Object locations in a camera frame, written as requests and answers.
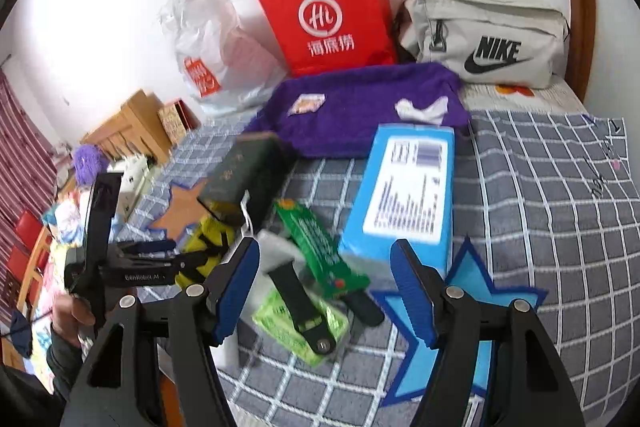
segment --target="wooden headboard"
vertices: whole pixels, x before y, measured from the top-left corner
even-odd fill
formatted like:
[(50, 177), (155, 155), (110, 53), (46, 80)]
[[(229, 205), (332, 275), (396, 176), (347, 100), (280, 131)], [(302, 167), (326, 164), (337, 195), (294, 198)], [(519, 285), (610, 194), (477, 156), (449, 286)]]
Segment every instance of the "wooden headboard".
[(571, 35), (565, 82), (581, 102), (587, 93), (596, 32), (596, 0), (571, 0)]
[(163, 164), (169, 159), (172, 144), (158, 117), (161, 107), (155, 95), (139, 90), (81, 143), (97, 145), (112, 160), (141, 153)]

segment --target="pink curtain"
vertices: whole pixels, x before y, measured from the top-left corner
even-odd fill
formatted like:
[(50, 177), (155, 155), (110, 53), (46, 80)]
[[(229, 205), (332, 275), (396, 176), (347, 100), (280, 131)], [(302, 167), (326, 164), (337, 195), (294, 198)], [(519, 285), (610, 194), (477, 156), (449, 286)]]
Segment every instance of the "pink curtain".
[[(20, 239), (14, 226), (30, 210), (40, 217), (54, 199), (56, 171), (51, 145), (38, 132), (0, 69), (0, 289), (6, 263)], [(0, 318), (10, 322), (11, 310), (0, 302)]]

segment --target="beige nike bag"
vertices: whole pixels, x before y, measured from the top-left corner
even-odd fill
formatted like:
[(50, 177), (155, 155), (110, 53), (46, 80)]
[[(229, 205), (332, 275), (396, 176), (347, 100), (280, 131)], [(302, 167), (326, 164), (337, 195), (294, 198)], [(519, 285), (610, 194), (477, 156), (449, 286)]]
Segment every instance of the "beige nike bag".
[(564, 53), (562, 12), (541, 0), (404, 0), (412, 28), (401, 44), (466, 82), (543, 89)]

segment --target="wet wipes package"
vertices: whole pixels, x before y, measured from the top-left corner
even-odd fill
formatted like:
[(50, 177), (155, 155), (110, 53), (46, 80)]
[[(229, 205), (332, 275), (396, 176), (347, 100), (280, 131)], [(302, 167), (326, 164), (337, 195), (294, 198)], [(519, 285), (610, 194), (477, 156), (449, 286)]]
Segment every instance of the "wet wipes package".
[(454, 132), (381, 125), (340, 241), (340, 253), (370, 277), (390, 276), (389, 249), (407, 239), (444, 277), (451, 243)]

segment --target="purple yarn ball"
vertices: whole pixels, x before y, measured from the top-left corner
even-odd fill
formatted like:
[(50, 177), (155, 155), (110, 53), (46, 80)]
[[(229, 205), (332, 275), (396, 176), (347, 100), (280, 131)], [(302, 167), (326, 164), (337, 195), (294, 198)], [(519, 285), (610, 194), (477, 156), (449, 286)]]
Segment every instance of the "purple yarn ball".
[(81, 145), (74, 152), (78, 185), (93, 185), (100, 172), (106, 172), (109, 160), (95, 145)]

